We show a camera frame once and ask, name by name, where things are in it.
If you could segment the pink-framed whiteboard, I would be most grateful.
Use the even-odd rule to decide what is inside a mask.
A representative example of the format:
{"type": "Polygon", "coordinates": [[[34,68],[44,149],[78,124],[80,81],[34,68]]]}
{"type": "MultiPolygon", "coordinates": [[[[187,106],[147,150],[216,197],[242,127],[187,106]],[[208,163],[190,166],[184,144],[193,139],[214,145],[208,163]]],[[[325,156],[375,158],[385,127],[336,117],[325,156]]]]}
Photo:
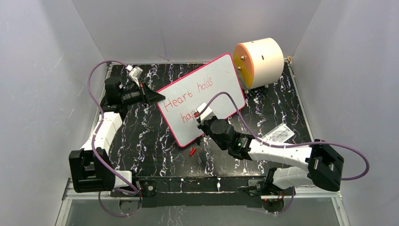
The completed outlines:
{"type": "Polygon", "coordinates": [[[209,108],[219,119],[226,119],[246,106],[239,76],[228,53],[161,88],[158,93],[165,100],[157,106],[179,147],[187,146],[203,134],[194,117],[202,103],[214,97],[209,108]]]}

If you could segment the red marker cap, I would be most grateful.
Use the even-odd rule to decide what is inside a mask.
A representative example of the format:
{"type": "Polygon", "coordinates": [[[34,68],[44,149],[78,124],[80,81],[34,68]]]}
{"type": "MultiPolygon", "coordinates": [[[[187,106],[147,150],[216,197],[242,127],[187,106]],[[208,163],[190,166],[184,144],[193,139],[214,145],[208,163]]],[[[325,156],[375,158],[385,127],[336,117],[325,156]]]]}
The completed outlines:
{"type": "Polygon", "coordinates": [[[192,150],[190,151],[190,154],[189,154],[189,155],[190,155],[190,156],[193,156],[193,155],[195,154],[196,150],[197,150],[196,148],[192,148],[192,150]]]}

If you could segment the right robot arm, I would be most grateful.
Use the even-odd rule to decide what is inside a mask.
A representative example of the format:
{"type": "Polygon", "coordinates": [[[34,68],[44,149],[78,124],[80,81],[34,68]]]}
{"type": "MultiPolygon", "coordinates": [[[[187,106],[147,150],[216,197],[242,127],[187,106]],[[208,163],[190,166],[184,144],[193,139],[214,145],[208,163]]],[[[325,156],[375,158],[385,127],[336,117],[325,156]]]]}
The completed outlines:
{"type": "Polygon", "coordinates": [[[295,147],[283,144],[282,148],[270,147],[252,135],[237,132],[225,119],[213,116],[206,120],[197,118],[197,122],[197,127],[205,135],[235,159],[289,165],[289,168],[269,170],[264,185],[271,195],[304,185],[315,185],[331,192],[340,190],[344,158],[330,145],[295,147]]]}

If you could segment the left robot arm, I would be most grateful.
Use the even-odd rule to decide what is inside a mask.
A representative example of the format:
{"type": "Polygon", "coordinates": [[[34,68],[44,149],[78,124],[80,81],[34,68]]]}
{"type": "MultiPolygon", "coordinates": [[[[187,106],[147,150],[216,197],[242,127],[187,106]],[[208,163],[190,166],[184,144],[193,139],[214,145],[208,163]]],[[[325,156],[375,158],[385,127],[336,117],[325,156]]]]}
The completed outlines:
{"type": "Polygon", "coordinates": [[[149,106],[165,100],[165,96],[151,90],[144,81],[124,85],[121,79],[110,77],[104,81],[105,96],[100,106],[96,128],[85,144],[69,154],[73,188],[78,193],[111,191],[122,188],[129,196],[140,192],[141,184],[133,179],[133,172],[115,170],[109,158],[112,141],[122,126],[128,106],[149,106]]]}

